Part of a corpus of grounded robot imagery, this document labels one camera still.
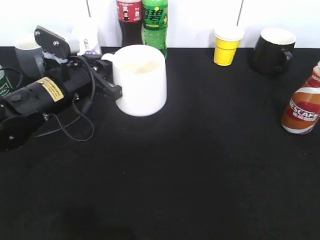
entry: yellow paper cup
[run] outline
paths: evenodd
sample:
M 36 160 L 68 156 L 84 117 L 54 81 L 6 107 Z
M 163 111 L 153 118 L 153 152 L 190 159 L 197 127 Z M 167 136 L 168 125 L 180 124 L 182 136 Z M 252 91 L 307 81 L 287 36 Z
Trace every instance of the yellow paper cup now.
M 244 31 L 238 26 L 225 26 L 216 28 L 216 44 L 213 61 L 220 66 L 229 66 L 236 54 Z

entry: black mug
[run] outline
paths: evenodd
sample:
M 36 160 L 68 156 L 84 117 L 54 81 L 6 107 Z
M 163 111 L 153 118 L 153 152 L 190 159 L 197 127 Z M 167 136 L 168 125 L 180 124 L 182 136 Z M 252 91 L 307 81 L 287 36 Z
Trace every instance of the black mug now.
M 281 28 L 264 29 L 253 50 L 252 67 L 268 75 L 286 73 L 291 65 L 296 36 Z

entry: cup rim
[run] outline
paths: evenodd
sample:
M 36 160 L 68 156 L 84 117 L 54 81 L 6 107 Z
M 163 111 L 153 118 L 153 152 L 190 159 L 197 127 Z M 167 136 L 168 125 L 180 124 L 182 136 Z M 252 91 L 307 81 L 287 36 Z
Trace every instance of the cup rim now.
M 235 34 L 236 37 L 228 37 L 227 35 Z M 226 42 L 237 42 L 244 38 L 245 31 L 240 26 L 219 26 L 214 30 L 216 38 Z
M 22 43 L 25 43 L 26 41 L 30 41 L 31 39 L 34 40 L 35 44 L 37 46 L 35 47 L 32 47 L 32 48 L 23 48 L 23 47 L 20 47 L 19 45 L 21 45 Z M 33 33 L 27 33 L 23 36 L 20 36 L 18 39 L 16 39 L 14 42 L 13 42 L 13 46 L 16 48 L 16 49 L 19 49 L 19 50 L 35 50 L 35 49 L 39 49 L 41 48 L 40 45 L 37 44 L 36 40 L 35 40 L 35 36 Z
M 160 64 L 158 67 L 156 67 L 155 69 L 148 71 L 148 72 L 129 72 L 129 71 L 125 71 L 123 69 L 121 69 L 118 65 L 118 60 L 117 58 L 117 54 L 119 55 L 120 53 L 122 53 L 123 51 L 125 51 L 126 49 L 129 48 L 144 48 L 144 49 L 150 49 L 151 51 L 153 51 L 155 54 L 157 54 L 159 57 L 157 59 L 161 59 L 161 61 L 164 62 L 165 64 L 165 56 L 162 54 L 162 52 L 158 49 L 156 49 L 153 46 L 149 46 L 149 45 L 142 45 L 142 44 L 135 44 L 135 45 L 129 45 L 129 46 L 125 46 L 123 48 L 120 48 L 118 51 L 115 52 L 114 54 L 114 58 L 115 60 L 112 62 L 113 67 L 115 67 L 119 72 L 121 73 L 130 73 L 131 75 L 145 75 L 145 74 L 151 74 L 154 73 L 156 71 L 158 71 L 159 69 L 161 69 L 162 64 Z
M 285 42 L 285 43 L 278 42 L 278 41 L 272 39 L 270 36 L 268 36 L 269 34 L 272 34 L 272 32 L 277 33 L 277 34 L 286 34 L 286 35 L 290 36 L 292 38 L 292 40 Z M 297 41 L 297 37 L 292 32 L 290 32 L 286 29 L 283 29 L 283 28 L 278 28 L 278 27 L 265 28 L 261 31 L 260 36 L 264 40 L 266 40 L 267 42 L 272 43 L 272 44 L 276 44 L 276 45 L 291 45 Z

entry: mug handle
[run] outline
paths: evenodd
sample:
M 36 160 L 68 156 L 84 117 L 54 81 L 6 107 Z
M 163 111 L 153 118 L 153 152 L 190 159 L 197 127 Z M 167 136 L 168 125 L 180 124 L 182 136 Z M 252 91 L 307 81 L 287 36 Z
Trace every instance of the mug handle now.
M 41 78 L 45 75 L 44 59 L 41 55 L 34 56 L 35 64 L 38 67 Z
M 115 60 L 115 55 L 113 55 L 111 53 L 106 53 L 105 55 L 103 55 L 101 57 L 101 60 L 107 60 L 109 62 L 113 62 Z
M 292 62 L 292 59 L 294 57 L 293 57 L 292 53 L 288 49 L 282 49 L 281 53 L 285 57 L 284 64 L 283 64 L 283 66 L 276 66 L 275 70 L 277 72 L 286 73 L 289 70 L 291 62 Z

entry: gray mug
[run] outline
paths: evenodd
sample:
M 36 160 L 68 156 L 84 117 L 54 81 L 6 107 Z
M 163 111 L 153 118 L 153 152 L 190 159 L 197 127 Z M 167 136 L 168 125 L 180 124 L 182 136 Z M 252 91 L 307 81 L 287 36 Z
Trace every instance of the gray mug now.
M 44 55 L 33 33 L 14 42 L 16 57 L 22 72 L 30 79 L 41 79 L 45 73 Z

